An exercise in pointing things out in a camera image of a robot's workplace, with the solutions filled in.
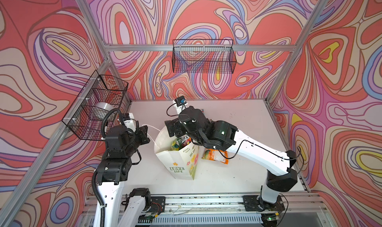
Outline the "orange Fox's fruits candy bag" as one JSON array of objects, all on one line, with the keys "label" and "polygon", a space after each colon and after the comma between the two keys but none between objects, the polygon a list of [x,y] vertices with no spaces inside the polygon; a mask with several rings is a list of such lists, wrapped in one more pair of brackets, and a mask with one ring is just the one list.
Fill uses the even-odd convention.
[{"label": "orange Fox's fruits candy bag", "polygon": [[192,139],[190,137],[188,137],[188,138],[185,138],[185,137],[177,138],[175,141],[172,142],[171,150],[172,151],[179,151],[182,148],[189,145],[191,142],[192,142]]}]

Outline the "white paper bag with flowers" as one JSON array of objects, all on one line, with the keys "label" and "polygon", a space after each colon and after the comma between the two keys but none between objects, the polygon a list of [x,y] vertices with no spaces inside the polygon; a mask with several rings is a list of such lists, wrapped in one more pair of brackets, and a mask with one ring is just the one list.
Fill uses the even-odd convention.
[{"label": "white paper bag with flowers", "polygon": [[193,141],[179,151],[172,151],[172,142],[177,137],[169,137],[167,128],[161,130],[148,125],[149,129],[156,130],[157,136],[154,141],[154,153],[164,167],[175,179],[194,180],[200,158],[200,147],[193,144]]}]

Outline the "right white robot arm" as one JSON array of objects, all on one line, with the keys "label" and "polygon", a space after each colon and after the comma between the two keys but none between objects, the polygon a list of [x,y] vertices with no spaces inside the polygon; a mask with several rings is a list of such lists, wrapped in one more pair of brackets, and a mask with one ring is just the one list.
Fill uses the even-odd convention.
[{"label": "right white robot arm", "polygon": [[297,155],[292,150],[281,152],[268,147],[226,121],[209,120],[193,106],[181,108],[165,125],[170,137],[188,135],[194,144],[220,154],[240,155],[266,168],[267,178],[252,205],[257,212],[274,208],[279,195],[297,184],[297,172],[293,169]]}]

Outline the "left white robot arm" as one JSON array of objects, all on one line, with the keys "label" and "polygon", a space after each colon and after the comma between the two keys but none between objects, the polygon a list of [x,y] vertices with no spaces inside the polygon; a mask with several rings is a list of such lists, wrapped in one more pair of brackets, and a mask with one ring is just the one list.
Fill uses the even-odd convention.
[{"label": "left white robot arm", "polygon": [[114,126],[101,136],[105,142],[105,153],[92,176],[92,189],[97,199],[95,227],[116,227],[124,184],[132,166],[131,157],[139,153],[141,145],[148,144],[148,127],[132,130],[125,125]]}]

